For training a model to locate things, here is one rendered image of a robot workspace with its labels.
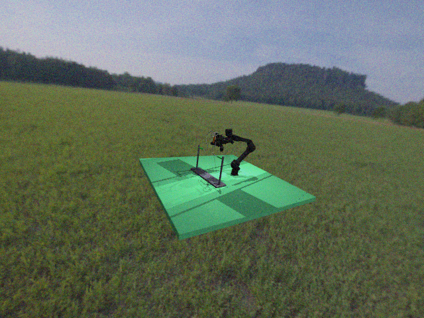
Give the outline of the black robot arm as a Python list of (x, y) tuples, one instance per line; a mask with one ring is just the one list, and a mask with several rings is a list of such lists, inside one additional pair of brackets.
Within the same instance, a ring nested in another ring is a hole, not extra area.
[[(238, 172), (240, 170), (240, 168), (239, 168), (240, 163), (245, 159), (245, 157), (249, 153), (255, 151), (256, 147), (255, 147), (255, 145), (254, 145), (254, 143), (252, 142), (251, 139), (249, 139), (249, 138), (243, 138), (243, 137), (240, 137), (240, 136), (237, 136), (237, 135), (233, 134), (233, 130), (232, 129), (225, 129), (225, 133), (226, 133), (226, 136), (228, 136), (228, 137), (226, 137), (227, 138), (227, 143), (230, 143), (231, 142), (231, 144), (233, 144), (233, 140), (234, 141), (247, 142), (246, 150), (239, 156), (239, 158), (237, 160), (233, 160), (231, 162), (231, 168), (232, 168), (231, 174), (234, 175), (234, 176), (238, 176)], [(221, 139), (221, 142), (225, 142), (226, 141), (226, 139), (224, 139), (225, 137), (222, 134), (219, 135), (219, 138)]]

